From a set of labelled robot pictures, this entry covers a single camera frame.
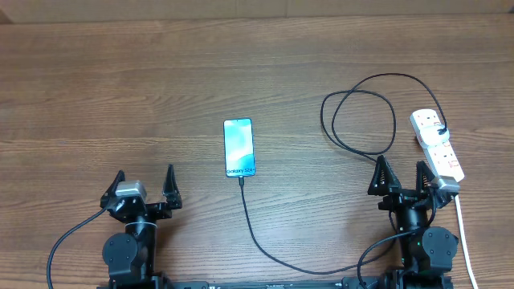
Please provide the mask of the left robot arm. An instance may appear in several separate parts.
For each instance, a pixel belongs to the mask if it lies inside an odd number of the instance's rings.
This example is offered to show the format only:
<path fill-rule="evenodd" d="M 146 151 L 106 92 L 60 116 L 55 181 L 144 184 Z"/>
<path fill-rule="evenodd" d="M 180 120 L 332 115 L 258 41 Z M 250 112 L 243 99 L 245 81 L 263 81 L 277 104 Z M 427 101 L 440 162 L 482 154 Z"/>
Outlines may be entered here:
<path fill-rule="evenodd" d="M 171 219 L 182 208 L 172 165 L 168 165 L 162 202 L 148 203 L 140 181 L 127 181 L 121 170 L 100 199 L 100 207 L 124 224 L 124 232 L 112 235 L 104 244 L 103 260 L 108 266 L 109 288 L 171 288 L 172 281 L 155 271 L 157 222 Z"/>

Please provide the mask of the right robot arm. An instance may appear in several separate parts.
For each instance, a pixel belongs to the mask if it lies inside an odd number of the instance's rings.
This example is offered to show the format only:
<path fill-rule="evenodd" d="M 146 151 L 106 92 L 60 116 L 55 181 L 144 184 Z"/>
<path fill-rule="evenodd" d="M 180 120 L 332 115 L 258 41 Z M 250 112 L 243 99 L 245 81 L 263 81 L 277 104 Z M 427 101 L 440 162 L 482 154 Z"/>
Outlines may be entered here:
<path fill-rule="evenodd" d="M 452 288 L 449 277 L 459 238 L 449 230 L 433 226 L 438 210 L 448 205 L 460 190 L 448 176 L 436 176 L 429 166 L 416 164 L 416 188 L 404 189 L 384 156 L 379 156 L 368 194 L 382 197 L 378 209 L 396 218 L 395 234 L 370 246 L 363 256 L 388 241 L 398 241 L 402 266 L 390 268 L 368 283 L 357 274 L 363 288 Z"/>

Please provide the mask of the Galaxy smartphone blue screen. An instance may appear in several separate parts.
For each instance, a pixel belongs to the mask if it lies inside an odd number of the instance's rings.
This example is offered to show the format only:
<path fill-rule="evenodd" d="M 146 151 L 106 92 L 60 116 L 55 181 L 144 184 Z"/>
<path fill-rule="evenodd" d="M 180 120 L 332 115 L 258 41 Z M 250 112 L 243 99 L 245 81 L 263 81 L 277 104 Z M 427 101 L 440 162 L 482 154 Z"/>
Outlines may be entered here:
<path fill-rule="evenodd" d="M 227 177 L 255 175 L 255 148 L 250 118 L 223 122 L 225 169 Z"/>

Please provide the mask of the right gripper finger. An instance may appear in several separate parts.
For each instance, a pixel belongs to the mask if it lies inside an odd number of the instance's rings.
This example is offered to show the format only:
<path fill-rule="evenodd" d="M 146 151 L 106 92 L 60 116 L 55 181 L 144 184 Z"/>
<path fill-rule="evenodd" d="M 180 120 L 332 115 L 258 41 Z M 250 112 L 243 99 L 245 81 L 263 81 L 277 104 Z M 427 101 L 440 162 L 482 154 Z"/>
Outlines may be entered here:
<path fill-rule="evenodd" d="M 418 193 L 427 191 L 434 178 L 435 175 L 426 162 L 418 161 L 416 164 L 416 191 Z"/>
<path fill-rule="evenodd" d="M 395 193 L 402 187 L 386 157 L 377 158 L 372 180 L 369 184 L 368 195 L 385 196 Z"/>

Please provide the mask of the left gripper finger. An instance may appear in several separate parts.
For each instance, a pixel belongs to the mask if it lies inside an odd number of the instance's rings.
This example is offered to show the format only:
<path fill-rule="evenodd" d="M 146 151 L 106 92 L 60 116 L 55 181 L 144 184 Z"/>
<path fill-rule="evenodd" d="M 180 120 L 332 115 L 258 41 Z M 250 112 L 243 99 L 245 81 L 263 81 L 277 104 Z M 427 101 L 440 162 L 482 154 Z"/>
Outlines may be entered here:
<path fill-rule="evenodd" d="M 174 167 L 171 164 L 168 165 L 162 194 L 166 199 L 167 206 L 171 210 L 178 210 L 182 208 L 182 196 L 177 187 Z"/>
<path fill-rule="evenodd" d="M 116 189 L 122 181 L 125 181 L 124 171 L 119 170 L 112 184 L 106 189 L 105 193 L 100 198 L 101 208 L 108 208 L 110 205 L 116 202 Z"/>

